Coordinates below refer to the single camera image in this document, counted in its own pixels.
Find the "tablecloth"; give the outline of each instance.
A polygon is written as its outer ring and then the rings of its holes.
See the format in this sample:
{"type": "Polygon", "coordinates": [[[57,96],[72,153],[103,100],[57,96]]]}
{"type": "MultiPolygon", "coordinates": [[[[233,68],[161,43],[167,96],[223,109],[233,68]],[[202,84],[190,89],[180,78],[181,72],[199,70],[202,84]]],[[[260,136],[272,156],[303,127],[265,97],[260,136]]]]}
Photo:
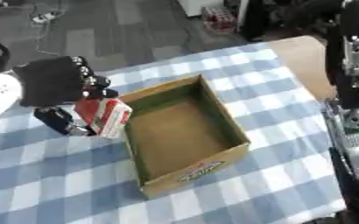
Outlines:
{"type": "Polygon", "coordinates": [[[122,94],[202,74],[249,137],[250,152],[147,200],[122,138],[61,136],[15,106],[0,119],[0,223],[283,224],[345,208],[320,104],[266,44],[100,74],[122,94]]]}

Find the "printed label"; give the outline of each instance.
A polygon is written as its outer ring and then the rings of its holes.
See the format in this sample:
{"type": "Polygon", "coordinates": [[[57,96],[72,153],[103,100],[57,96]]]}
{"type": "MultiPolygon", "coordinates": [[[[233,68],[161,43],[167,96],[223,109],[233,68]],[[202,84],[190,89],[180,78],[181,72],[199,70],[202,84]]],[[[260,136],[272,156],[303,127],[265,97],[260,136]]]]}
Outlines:
{"type": "Polygon", "coordinates": [[[201,176],[204,176],[206,174],[209,174],[210,172],[216,170],[220,165],[222,165],[224,161],[214,161],[206,164],[199,164],[199,166],[194,169],[193,171],[190,171],[188,174],[182,176],[179,178],[179,182],[186,182],[191,181],[194,179],[197,179],[201,176]]]}

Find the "gray carpet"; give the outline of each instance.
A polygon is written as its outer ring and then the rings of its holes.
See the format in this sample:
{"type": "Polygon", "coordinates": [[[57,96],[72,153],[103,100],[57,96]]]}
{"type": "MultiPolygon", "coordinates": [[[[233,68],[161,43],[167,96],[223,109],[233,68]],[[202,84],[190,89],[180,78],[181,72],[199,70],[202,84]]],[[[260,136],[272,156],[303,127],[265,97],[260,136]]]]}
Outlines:
{"type": "Polygon", "coordinates": [[[62,0],[62,17],[45,27],[31,24],[31,14],[57,8],[57,1],[39,1],[35,13],[30,4],[0,10],[0,39],[11,49],[10,67],[80,55],[95,70],[107,71],[245,44],[235,34],[205,30],[176,0],[62,0]]]}

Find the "cardboard box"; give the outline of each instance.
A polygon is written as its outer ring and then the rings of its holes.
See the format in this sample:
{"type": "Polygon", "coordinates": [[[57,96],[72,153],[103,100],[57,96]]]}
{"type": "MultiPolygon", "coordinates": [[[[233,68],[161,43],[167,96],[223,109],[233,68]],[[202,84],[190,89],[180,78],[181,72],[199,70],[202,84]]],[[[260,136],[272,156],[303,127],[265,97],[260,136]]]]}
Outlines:
{"type": "Polygon", "coordinates": [[[250,141],[201,75],[121,96],[138,183],[151,198],[242,160],[250,141]]]}

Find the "small carton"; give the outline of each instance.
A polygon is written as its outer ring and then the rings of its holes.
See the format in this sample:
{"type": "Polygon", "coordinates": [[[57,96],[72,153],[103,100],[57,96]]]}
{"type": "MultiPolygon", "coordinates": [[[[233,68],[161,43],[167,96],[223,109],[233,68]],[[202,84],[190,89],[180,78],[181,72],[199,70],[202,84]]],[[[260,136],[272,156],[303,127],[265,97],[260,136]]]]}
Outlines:
{"type": "Polygon", "coordinates": [[[126,94],[141,191],[153,198],[242,160],[250,141],[201,75],[126,94]]]}
{"type": "Polygon", "coordinates": [[[132,109],[119,99],[81,100],[74,110],[101,137],[118,138],[132,109]]]}

